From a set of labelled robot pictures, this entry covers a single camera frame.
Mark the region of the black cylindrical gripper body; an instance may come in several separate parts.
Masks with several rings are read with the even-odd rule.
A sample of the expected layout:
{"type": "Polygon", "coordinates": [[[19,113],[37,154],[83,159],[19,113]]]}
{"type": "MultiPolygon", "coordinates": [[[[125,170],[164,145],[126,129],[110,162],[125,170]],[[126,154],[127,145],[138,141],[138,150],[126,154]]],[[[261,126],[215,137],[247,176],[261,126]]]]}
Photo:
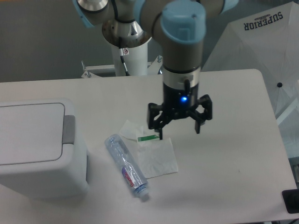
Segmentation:
{"type": "Polygon", "coordinates": [[[198,99],[199,84],[190,88],[189,92],[184,89],[173,89],[163,83],[163,113],[171,119],[187,118],[187,112],[195,109],[198,99]]]}

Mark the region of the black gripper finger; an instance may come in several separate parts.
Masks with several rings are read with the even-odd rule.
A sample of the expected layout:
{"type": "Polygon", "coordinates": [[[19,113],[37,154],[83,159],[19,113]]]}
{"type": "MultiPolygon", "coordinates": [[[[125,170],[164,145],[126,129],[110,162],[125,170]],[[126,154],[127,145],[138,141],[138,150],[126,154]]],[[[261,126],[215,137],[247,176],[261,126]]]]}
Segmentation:
{"type": "Polygon", "coordinates": [[[159,134],[159,139],[163,139],[163,127],[171,122],[170,112],[166,110],[164,104],[148,104],[148,128],[159,134]]]}
{"type": "Polygon", "coordinates": [[[195,132],[200,133],[200,127],[204,125],[206,120],[213,118],[213,103],[208,94],[200,97],[194,105],[188,109],[188,116],[195,120],[195,132]],[[198,106],[203,108],[203,112],[197,111],[198,106]]]}

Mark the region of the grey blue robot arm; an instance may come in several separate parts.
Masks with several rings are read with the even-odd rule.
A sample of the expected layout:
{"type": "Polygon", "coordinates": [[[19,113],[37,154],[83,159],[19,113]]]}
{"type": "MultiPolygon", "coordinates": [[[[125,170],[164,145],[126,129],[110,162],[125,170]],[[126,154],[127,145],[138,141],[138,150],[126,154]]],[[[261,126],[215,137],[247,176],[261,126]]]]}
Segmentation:
{"type": "Polygon", "coordinates": [[[198,97],[207,18],[237,5],[236,0],[138,0],[134,17],[162,48],[163,103],[149,103],[148,128],[162,134],[173,120],[192,118],[195,131],[213,117],[209,95],[198,97]]]}

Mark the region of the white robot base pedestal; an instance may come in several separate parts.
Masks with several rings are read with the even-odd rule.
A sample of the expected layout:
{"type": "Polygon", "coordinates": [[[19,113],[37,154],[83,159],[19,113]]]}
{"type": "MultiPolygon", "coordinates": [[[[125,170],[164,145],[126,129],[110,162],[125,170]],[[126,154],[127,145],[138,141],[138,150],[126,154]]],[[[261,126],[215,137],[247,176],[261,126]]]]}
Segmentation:
{"type": "Polygon", "coordinates": [[[87,28],[101,25],[110,45],[116,76],[145,76],[162,73],[163,58],[148,61],[149,34],[134,15],[135,0],[74,0],[73,5],[87,28]]]}

